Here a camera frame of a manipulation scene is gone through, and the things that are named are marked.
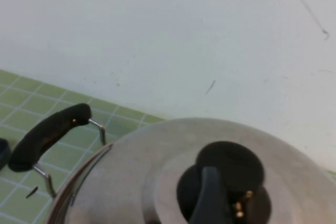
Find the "shiny metal surface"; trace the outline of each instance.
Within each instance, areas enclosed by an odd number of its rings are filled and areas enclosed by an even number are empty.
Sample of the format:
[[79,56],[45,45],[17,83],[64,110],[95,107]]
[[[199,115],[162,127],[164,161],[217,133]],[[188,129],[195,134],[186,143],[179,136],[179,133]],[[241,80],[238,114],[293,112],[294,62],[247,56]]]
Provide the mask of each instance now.
[[[198,152],[217,141],[239,143],[262,161],[270,224],[336,223],[336,184],[325,171],[272,135],[215,119],[171,120],[119,139],[88,174],[65,223],[186,224],[176,200],[178,180]],[[68,186],[83,170],[62,188],[46,223],[55,223]]]
[[39,167],[38,164],[33,165],[33,169],[42,175],[42,177],[45,179],[46,187],[47,187],[47,191],[48,191],[49,195],[52,198],[55,198],[57,194],[56,194],[56,192],[54,190],[54,187],[52,185],[53,181],[51,180],[51,175],[49,173],[47,173],[46,171],[44,171],[41,167]]
[[102,146],[106,145],[106,136],[105,136],[105,128],[102,124],[98,123],[97,121],[93,120],[92,118],[89,119],[89,123],[93,124],[96,126],[99,130],[100,134],[100,142]]

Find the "pressure cooker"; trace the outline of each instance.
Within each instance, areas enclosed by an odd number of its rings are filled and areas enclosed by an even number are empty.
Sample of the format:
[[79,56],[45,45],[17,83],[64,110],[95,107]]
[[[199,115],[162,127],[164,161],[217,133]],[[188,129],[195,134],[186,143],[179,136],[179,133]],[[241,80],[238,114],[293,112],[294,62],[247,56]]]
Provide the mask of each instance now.
[[[74,127],[99,128],[103,147],[59,192],[38,161]],[[106,144],[87,104],[57,112],[17,144],[8,166],[34,169],[54,198],[45,223],[331,224],[336,184],[284,141],[238,123],[165,121]]]

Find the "green tile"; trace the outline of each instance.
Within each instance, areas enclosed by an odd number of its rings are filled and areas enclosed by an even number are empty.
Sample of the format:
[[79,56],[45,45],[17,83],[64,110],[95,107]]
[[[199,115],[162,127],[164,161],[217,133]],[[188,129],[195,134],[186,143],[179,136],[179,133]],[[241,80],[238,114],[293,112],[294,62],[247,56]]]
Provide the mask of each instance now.
[[83,153],[82,150],[56,144],[43,156],[42,161],[66,170],[72,170]]
[[12,113],[14,109],[6,105],[0,104],[0,121],[2,121],[6,116]]
[[6,87],[0,86],[0,94],[6,90]]
[[86,152],[86,153],[84,154],[82,160],[79,162],[79,165],[78,165],[77,169],[79,169],[80,166],[81,166],[82,164],[84,164],[84,162],[87,161],[92,155],[93,155],[93,153],[88,153],[88,152]]
[[7,217],[4,217],[4,216],[0,216],[0,223],[1,224],[20,224],[20,222],[8,219]]
[[68,107],[72,106],[71,103],[67,103],[67,102],[58,102],[51,111],[49,111],[48,115],[52,115],[55,114],[56,112],[59,112],[61,110],[64,110]]
[[29,93],[9,89],[0,96],[0,102],[19,107],[28,97]]
[[151,125],[150,123],[141,123],[139,128],[145,128],[147,127],[148,125]]
[[91,110],[91,111],[92,111],[92,119],[94,119],[95,121],[99,122],[104,126],[107,124],[107,121],[111,116],[110,113],[100,112],[97,110]]
[[1,212],[31,223],[42,210],[49,198],[34,194],[30,196],[29,199],[25,199],[29,193],[30,190],[17,188],[8,198],[6,203],[3,204],[0,209]]
[[25,110],[33,111],[35,113],[45,114],[51,109],[51,107],[54,106],[55,103],[55,100],[34,95],[29,98],[29,100],[22,106],[22,108]]
[[[42,167],[44,168],[44,170],[48,171],[48,173],[51,175],[51,178],[53,180],[52,184],[54,185],[54,188],[57,191],[59,186],[63,183],[63,181],[68,176],[68,173],[63,172],[62,170],[52,168],[47,165],[42,165]],[[35,188],[36,186],[38,186],[39,191],[48,193],[44,178],[35,171],[32,171],[28,175],[28,177],[22,182],[22,184],[24,186],[29,186],[31,188]]]
[[14,181],[16,183],[20,183],[22,179],[26,176],[26,173],[27,172],[15,173],[12,170],[10,170],[7,165],[0,170],[1,177],[10,179],[11,181]]
[[73,102],[73,103],[87,103],[91,97],[76,93],[73,91],[68,91],[62,98],[64,101]]
[[0,137],[6,139],[12,149],[24,137],[24,135],[25,133],[21,131],[9,129],[6,126],[0,125]]
[[[106,135],[106,142],[107,143],[115,142],[116,140],[117,140],[116,137],[111,136],[111,135]],[[95,141],[95,143],[91,146],[90,150],[93,151],[93,152],[96,152],[97,150],[99,150],[102,147],[103,146],[101,145],[100,139],[97,139]]]
[[108,124],[106,132],[121,137],[136,130],[138,125],[139,123],[136,121],[114,116]]
[[35,81],[31,78],[20,77],[20,79],[18,79],[17,82],[14,83],[13,87],[34,92],[41,84],[42,82],[40,81]]
[[15,185],[0,180],[0,202],[2,202],[15,188]]
[[69,131],[61,142],[87,149],[98,136],[98,132],[90,131],[85,127],[77,127]]
[[157,123],[162,121],[164,121],[164,119],[153,115],[146,115],[145,118],[143,119],[143,122],[145,123]]
[[40,118],[41,116],[39,115],[17,110],[4,123],[20,130],[29,131],[36,125]]
[[19,76],[0,69],[0,84],[11,85]]
[[336,176],[336,172],[334,172],[333,170],[327,170],[328,173],[330,173],[333,176]]
[[41,88],[36,92],[37,94],[43,94],[48,97],[60,98],[66,90],[54,85],[44,83]]
[[46,209],[43,210],[43,213],[38,217],[35,224],[44,224],[44,221],[47,218],[47,215],[49,213],[50,207],[51,207],[51,203],[49,203]]
[[96,99],[96,98],[92,99],[89,104],[91,108],[110,112],[110,113],[112,113],[118,106],[114,103],[106,102],[106,101]]
[[145,115],[144,113],[142,113],[140,111],[131,110],[129,108],[121,107],[121,106],[117,108],[116,114],[127,116],[128,118],[133,118],[133,119],[137,119],[137,120],[141,120],[143,118],[143,116]]

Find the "black pot handle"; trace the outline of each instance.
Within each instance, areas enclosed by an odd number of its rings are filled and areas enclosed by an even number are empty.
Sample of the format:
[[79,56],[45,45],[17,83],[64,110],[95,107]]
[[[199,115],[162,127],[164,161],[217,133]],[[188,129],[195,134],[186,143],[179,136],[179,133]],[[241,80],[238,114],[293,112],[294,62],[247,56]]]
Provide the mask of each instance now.
[[44,119],[16,145],[8,161],[8,167],[14,172],[33,169],[33,165],[45,151],[74,127],[88,124],[91,117],[90,106],[81,103]]

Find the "grout line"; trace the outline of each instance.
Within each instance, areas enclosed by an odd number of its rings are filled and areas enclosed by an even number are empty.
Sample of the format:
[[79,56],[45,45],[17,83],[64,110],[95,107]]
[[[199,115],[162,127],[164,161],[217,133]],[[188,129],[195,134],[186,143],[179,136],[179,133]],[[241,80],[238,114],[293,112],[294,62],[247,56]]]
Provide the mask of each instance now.
[[29,99],[30,98],[32,98],[32,96],[35,94],[35,92],[36,91],[38,91],[40,88],[41,88],[41,86],[43,85],[43,83],[41,83],[38,87],[37,87],[37,89],[34,91],[34,92],[29,92],[30,93],[30,95],[24,100],[24,102],[23,103],[21,103],[21,105],[20,106],[18,106],[18,107],[16,107],[10,114],[8,114],[5,118],[3,118],[2,119],[2,123],[4,123],[8,118],[10,118],[18,109],[20,109],[23,105],[25,105],[28,101],[29,101]]
[[1,94],[0,95],[2,95],[2,94],[4,94],[8,89],[10,89],[10,88],[12,88],[13,87],[13,85],[19,80],[21,78],[21,76],[18,76],[9,86],[7,86],[7,85],[3,85],[3,84],[0,84],[0,86],[2,86],[2,87],[5,87],[6,89],[3,91],[3,92],[1,92]]
[[0,216],[6,217],[7,219],[10,219],[10,220],[13,220],[13,221],[17,221],[17,222],[19,222],[19,223],[21,223],[21,224],[29,224],[29,223],[27,223],[27,222],[25,222],[25,221],[23,221],[23,220],[20,220],[20,219],[18,219],[18,218],[15,218],[14,216],[7,215],[7,214],[5,214],[4,212],[0,212]]
[[[3,103],[3,102],[0,102],[0,105],[4,105],[4,106],[10,107],[12,109],[16,109],[17,108],[15,106],[12,106],[12,105],[9,105],[9,104]],[[43,116],[44,115],[44,114],[40,114],[40,113],[37,113],[37,112],[34,112],[34,111],[26,110],[26,109],[23,109],[23,108],[20,108],[20,110],[28,112],[30,114],[34,114],[34,115],[39,115],[39,116]]]
[[[5,123],[2,123],[2,122],[0,122],[0,125],[2,125],[2,126],[4,126],[4,127],[7,127],[7,128],[9,128],[9,129],[11,129],[11,130],[14,130],[14,131],[20,131],[20,132],[25,133],[25,134],[28,133],[27,130],[22,130],[22,129],[19,129],[19,128],[10,126],[10,125],[5,124]],[[83,126],[83,127],[84,127],[86,130],[88,130],[88,131],[93,131],[93,132],[97,132],[97,133],[99,133],[99,131],[96,130],[96,129],[91,129],[91,128],[89,128],[89,127],[85,127],[85,126]],[[108,135],[108,136],[113,136],[113,137],[118,137],[118,136],[113,135],[113,134],[111,134],[111,133],[106,133],[106,135]]]
[[[5,181],[5,182],[8,182],[8,183],[10,183],[10,184],[12,184],[12,185],[16,185],[16,186],[18,186],[18,187],[20,187],[20,188],[23,188],[23,189],[27,189],[27,190],[29,190],[29,191],[32,191],[32,190],[33,190],[33,188],[31,188],[31,187],[29,187],[29,186],[20,185],[19,183],[16,183],[16,182],[14,182],[14,181],[12,181],[12,180],[9,180],[9,179],[7,179],[7,178],[5,178],[5,177],[1,177],[1,176],[0,176],[0,180]],[[44,193],[43,191],[39,191],[39,190],[37,190],[35,193],[36,193],[36,194],[40,194],[40,195],[42,195],[42,196],[45,196],[45,197],[47,197],[47,198],[50,197],[49,194]]]
[[138,125],[138,129],[140,128],[141,124],[143,123],[143,120],[145,119],[146,115],[147,115],[147,114],[143,115],[143,117],[142,117],[142,119],[141,119],[141,121],[140,121],[140,123],[139,123],[139,125]]
[[89,104],[93,100],[93,97],[90,98],[89,101],[87,101],[87,104]]
[[72,145],[72,144],[67,144],[67,143],[64,143],[64,142],[57,142],[56,144],[68,146],[68,147],[71,147],[71,148],[74,148],[74,149],[78,149],[78,150],[81,150],[81,151],[86,151],[87,150],[85,148],[78,147],[78,146],[75,146],[75,145]]
[[[2,87],[10,87],[10,86],[3,85],[3,84],[0,84],[0,86],[2,86]],[[64,94],[63,94],[60,98],[54,98],[54,97],[49,97],[49,96],[47,96],[47,95],[43,95],[43,94],[35,93],[36,91],[38,91],[38,89],[40,88],[40,86],[33,92],[34,95],[36,95],[36,96],[38,96],[38,97],[48,98],[48,99],[50,99],[50,100],[54,100],[54,101],[57,101],[57,102],[68,103],[69,105],[75,105],[75,104],[76,104],[76,103],[74,103],[74,102],[69,102],[69,101],[62,100],[63,96],[65,95],[65,93],[66,93],[68,90],[66,90],[66,91],[64,92]],[[29,91],[27,91],[27,90],[18,89],[18,88],[13,88],[13,87],[11,87],[11,89],[14,89],[14,90],[17,90],[17,91],[22,91],[22,92],[31,94],[31,92],[29,92]],[[96,108],[91,108],[91,109],[94,110],[94,111],[101,112],[101,113],[111,114],[111,112],[107,112],[107,111],[104,111],[104,110],[100,110],[100,109],[96,109]],[[130,117],[128,117],[128,116],[124,116],[124,115],[118,115],[118,114],[115,114],[115,116],[117,116],[117,117],[119,117],[119,118],[129,119],[129,120],[132,120],[132,121],[135,121],[135,122],[140,122],[140,120],[138,120],[138,119],[130,118]]]
[[39,163],[39,164],[42,164],[42,165],[45,165],[45,166],[49,166],[49,167],[54,168],[54,169],[57,169],[57,170],[60,170],[60,171],[65,172],[65,173],[69,173],[69,172],[71,172],[71,171],[66,170],[66,169],[64,169],[64,168],[61,168],[61,167],[58,167],[58,166],[56,166],[56,165],[52,165],[52,164],[49,164],[49,163],[46,163],[46,162],[43,162],[43,161],[38,161],[38,163]]
[[10,198],[10,196],[16,191],[16,189],[19,187],[19,185],[21,185],[21,183],[29,176],[30,171],[26,173],[26,175],[22,178],[22,180],[20,181],[20,183],[18,185],[16,185],[14,187],[14,189],[7,195],[7,197],[2,201],[2,203],[0,204],[0,208],[4,205],[4,203],[7,202],[7,200]]
[[41,211],[37,214],[36,218],[32,221],[31,224],[35,224],[36,221],[38,220],[38,218],[40,218],[40,216],[42,215],[43,211],[50,205],[50,203],[52,202],[52,199],[49,199],[47,201],[47,203],[42,207]]

